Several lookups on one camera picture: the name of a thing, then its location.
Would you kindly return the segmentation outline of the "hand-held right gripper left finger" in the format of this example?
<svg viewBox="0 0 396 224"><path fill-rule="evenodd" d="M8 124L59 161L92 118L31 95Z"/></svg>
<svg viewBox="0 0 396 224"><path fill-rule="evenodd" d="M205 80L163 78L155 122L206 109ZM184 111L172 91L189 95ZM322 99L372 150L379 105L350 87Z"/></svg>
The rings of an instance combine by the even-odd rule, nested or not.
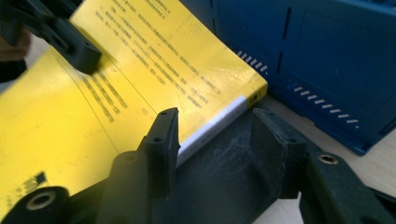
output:
<svg viewBox="0 0 396 224"><path fill-rule="evenodd" d="M95 224L151 224L152 203L175 184L178 110L160 112L138 149L113 161Z"/></svg>

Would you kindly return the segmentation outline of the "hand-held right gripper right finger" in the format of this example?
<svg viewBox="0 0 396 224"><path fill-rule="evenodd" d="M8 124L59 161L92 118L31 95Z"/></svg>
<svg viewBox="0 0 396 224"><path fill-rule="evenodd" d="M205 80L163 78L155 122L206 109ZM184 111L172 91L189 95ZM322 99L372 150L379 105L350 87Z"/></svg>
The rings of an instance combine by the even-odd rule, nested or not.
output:
<svg viewBox="0 0 396 224"><path fill-rule="evenodd" d="M299 198L304 224L396 224L396 199L266 109L253 110L251 150L272 200Z"/></svg>

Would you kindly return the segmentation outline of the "blue plastic file rack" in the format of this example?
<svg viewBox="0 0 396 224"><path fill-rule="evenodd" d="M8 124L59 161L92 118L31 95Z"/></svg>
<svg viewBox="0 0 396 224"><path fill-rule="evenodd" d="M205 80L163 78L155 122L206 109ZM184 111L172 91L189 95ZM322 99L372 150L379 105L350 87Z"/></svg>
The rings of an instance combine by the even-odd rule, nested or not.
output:
<svg viewBox="0 0 396 224"><path fill-rule="evenodd" d="M180 0L268 92L362 156L396 129L396 0Z"/></svg>

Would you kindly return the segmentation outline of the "yellow book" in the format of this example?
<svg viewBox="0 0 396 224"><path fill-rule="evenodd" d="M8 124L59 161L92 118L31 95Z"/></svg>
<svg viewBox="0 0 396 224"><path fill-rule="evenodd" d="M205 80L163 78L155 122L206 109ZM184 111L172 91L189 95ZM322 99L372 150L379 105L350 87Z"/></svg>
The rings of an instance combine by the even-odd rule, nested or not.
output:
<svg viewBox="0 0 396 224"><path fill-rule="evenodd" d="M105 179L165 109L185 161L266 93L179 0L84 0L71 22L101 50L96 71L50 49L0 93L0 219L36 189Z"/></svg>

